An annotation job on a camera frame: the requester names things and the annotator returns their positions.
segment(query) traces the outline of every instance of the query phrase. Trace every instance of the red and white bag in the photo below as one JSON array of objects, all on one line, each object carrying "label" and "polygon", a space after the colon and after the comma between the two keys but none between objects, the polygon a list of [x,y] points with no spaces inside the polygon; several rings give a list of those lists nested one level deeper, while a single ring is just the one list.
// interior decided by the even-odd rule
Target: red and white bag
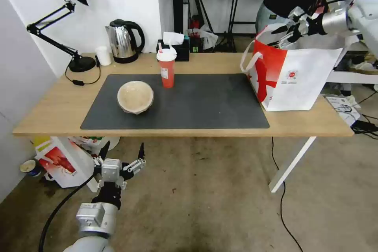
[{"label": "red and white bag", "polygon": [[[289,50],[268,46],[284,35],[271,33],[280,26],[268,25],[256,36],[244,51],[240,69],[266,111],[310,110],[352,41],[337,35],[312,35],[300,38]],[[244,67],[251,46],[253,56]]]}]

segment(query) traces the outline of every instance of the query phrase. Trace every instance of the desk lamp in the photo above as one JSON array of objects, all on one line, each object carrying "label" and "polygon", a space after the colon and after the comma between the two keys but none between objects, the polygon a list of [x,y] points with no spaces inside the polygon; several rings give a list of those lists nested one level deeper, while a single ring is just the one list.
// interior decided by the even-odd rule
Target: desk lamp
[{"label": "desk lamp", "polygon": [[[77,0],[80,3],[89,6],[87,0]],[[58,47],[60,50],[63,50],[64,52],[68,53],[72,56],[71,62],[69,63],[69,68],[73,72],[84,72],[87,70],[92,69],[94,66],[96,66],[96,62],[91,57],[83,57],[79,55],[78,51],[65,46],[63,44],[60,44],[56,42],[55,40],[45,36],[42,34],[42,30],[51,26],[53,23],[56,23],[57,21],[63,19],[65,16],[73,13],[75,11],[75,3],[71,2],[71,0],[65,0],[65,4],[60,7],[59,9],[55,10],[54,12],[48,14],[46,17],[43,17],[42,19],[38,20],[35,23],[32,23],[26,27],[27,31],[38,36],[39,38],[43,39],[44,41],[47,41],[48,43]],[[51,21],[45,21],[46,19],[50,18],[52,15],[60,12],[61,10],[68,9],[69,11],[65,13],[64,15],[56,18],[55,20]]]}]

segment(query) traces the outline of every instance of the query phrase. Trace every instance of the bowl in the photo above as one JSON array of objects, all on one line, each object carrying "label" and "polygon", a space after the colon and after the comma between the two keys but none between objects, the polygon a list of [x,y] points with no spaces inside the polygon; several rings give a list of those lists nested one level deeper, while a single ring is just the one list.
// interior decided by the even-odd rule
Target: bowl
[{"label": "bowl", "polygon": [[119,88],[117,100],[124,112],[140,114],[151,106],[154,91],[145,82],[130,81]]}]

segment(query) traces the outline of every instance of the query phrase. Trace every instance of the kettle handle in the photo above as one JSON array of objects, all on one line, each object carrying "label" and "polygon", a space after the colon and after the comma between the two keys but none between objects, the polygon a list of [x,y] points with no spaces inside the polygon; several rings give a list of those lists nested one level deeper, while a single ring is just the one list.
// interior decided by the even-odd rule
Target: kettle handle
[{"label": "kettle handle", "polygon": [[141,37],[141,45],[136,46],[135,50],[136,50],[137,53],[141,53],[143,47],[145,46],[145,34],[143,33],[142,28],[137,23],[132,22],[132,21],[125,21],[124,24],[127,28],[134,29],[134,30],[138,31],[138,34]]}]

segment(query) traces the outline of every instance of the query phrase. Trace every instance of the kettle lid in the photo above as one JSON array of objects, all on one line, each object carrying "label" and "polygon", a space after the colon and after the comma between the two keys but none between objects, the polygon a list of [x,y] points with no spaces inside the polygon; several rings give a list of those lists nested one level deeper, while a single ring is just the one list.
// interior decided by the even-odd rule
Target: kettle lid
[{"label": "kettle lid", "polygon": [[116,19],[114,21],[111,21],[109,24],[111,27],[117,28],[125,25],[125,21],[121,19]]}]

